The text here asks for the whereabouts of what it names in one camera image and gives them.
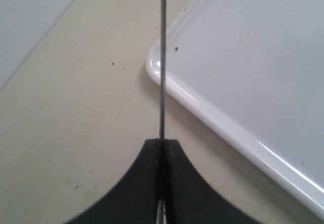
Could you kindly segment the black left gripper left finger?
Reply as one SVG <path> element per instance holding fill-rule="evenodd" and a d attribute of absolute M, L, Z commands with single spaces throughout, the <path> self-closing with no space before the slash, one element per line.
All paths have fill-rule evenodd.
<path fill-rule="evenodd" d="M 68 223 L 156 223 L 160 141 L 147 139 L 121 180 Z"/>

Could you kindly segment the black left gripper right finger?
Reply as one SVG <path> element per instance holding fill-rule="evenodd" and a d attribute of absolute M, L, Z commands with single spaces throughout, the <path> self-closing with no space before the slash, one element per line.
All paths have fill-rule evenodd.
<path fill-rule="evenodd" d="M 177 140 L 163 142 L 163 197 L 167 223 L 258 223 L 205 181 Z"/>

